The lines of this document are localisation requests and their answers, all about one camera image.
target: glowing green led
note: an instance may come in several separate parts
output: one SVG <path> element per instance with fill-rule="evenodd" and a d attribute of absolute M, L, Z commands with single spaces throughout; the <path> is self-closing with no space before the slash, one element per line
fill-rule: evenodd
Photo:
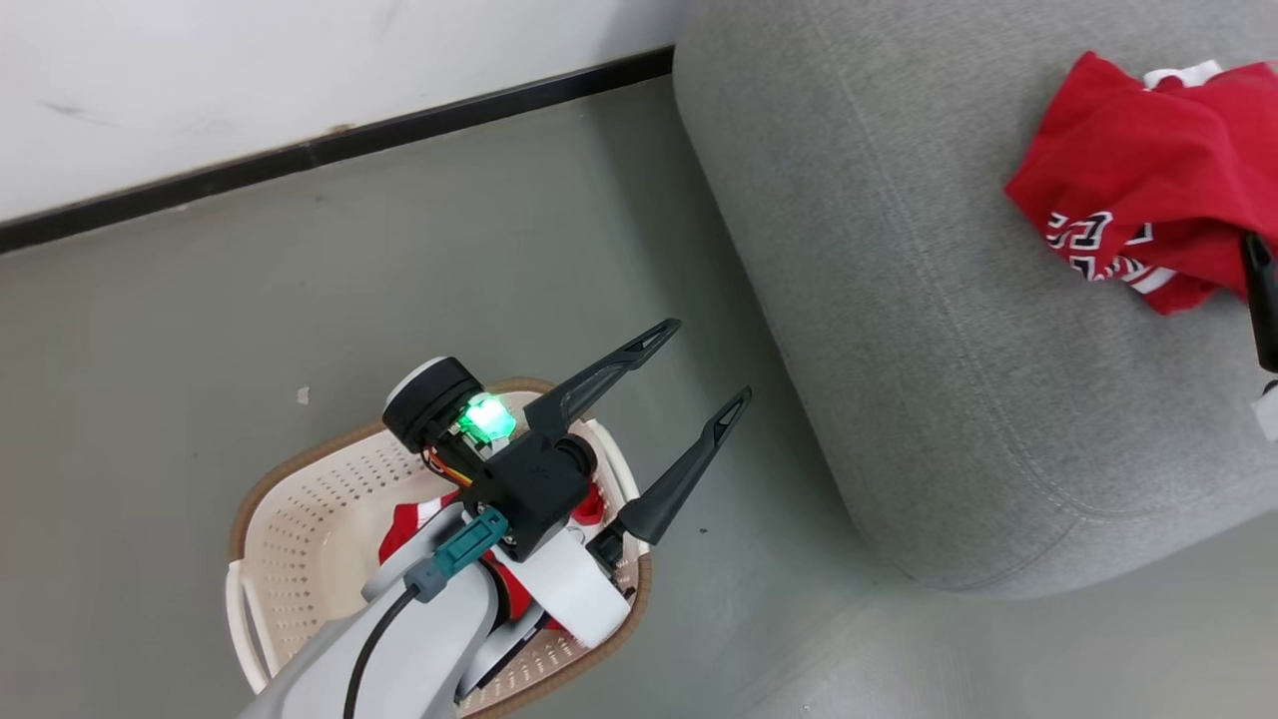
<path fill-rule="evenodd" d="M 458 427 L 475 443 L 491 444 L 515 432 L 515 416 L 496 397 L 477 395 L 470 398 L 470 407 L 461 414 Z"/>

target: teal connector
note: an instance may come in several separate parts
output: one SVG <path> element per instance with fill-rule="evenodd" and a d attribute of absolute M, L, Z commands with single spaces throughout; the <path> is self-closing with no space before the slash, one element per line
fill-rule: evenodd
<path fill-rule="evenodd" d="M 435 566 L 445 577 L 454 577 L 501 541 L 509 530 L 506 517 L 489 507 L 435 550 Z"/>

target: white plastic basket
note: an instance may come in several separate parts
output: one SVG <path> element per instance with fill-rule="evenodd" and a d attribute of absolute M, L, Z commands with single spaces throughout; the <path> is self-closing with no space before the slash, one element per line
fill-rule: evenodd
<path fill-rule="evenodd" d="M 509 381 L 486 388 L 519 419 L 552 386 Z M 599 462 L 596 484 L 606 521 L 639 496 L 630 467 L 596 420 L 578 423 Z M 261 692 L 326 622 L 364 605 L 360 587 L 378 568 L 377 548 L 396 504 L 429 502 L 455 488 L 429 473 L 381 424 L 325 443 L 272 470 L 244 499 L 231 531 L 226 618 L 244 677 Z M 622 590 L 635 589 L 616 633 L 589 650 L 570 635 L 542 631 L 461 716 L 492 719 L 564 685 L 616 650 L 638 627 L 651 589 L 648 547 L 626 538 L 617 566 Z"/>

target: wire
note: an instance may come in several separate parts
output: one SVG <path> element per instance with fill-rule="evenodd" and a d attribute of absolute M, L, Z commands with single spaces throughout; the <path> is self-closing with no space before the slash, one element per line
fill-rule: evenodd
<path fill-rule="evenodd" d="M 470 478 L 468 478 L 468 476 L 463 475 L 461 473 L 454 470 L 452 467 L 449 467 L 447 465 L 445 465 L 443 460 L 440 460 L 440 455 L 437 452 L 435 452 L 433 447 L 428 446 L 426 448 L 426 452 L 422 453 L 422 460 L 426 462 L 426 466 L 432 473 L 435 473 L 436 475 L 442 476 L 445 480 L 449 480 L 449 481 L 451 481 L 455 485 L 460 485 L 463 489 L 465 489 L 465 488 L 468 488 L 468 487 L 470 487 L 473 484 L 470 481 Z"/>
<path fill-rule="evenodd" d="M 373 631 L 368 633 L 368 639 L 364 640 L 364 647 L 359 650 L 359 656 L 355 658 L 355 668 L 350 672 L 350 683 L 346 685 L 346 705 L 341 710 L 343 719 L 355 719 L 355 699 L 359 696 L 359 685 L 364 679 L 364 668 L 368 667 L 368 658 L 373 655 L 373 649 L 377 646 L 378 640 L 382 639 L 382 635 L 386 633 L 386 628 L 417 598 L 418 591 L 417 587 L 404 590 L 404 594 L 395 600 L 395 604 L 386 610 L 386 614 L 382 614 Z"/>

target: gray fabric upholstery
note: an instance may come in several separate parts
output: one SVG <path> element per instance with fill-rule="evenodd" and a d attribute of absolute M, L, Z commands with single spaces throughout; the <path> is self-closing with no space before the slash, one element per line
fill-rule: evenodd
<path fill-rule="evenodd" d="M 1274 0 L 697 0 L 680 110 L 843 499 L 933 587 L 1033 596 L 1275 506 L 1245 307 L 1088 284 L 1002 194 L 1074 60 L 1278 57 Z"/>

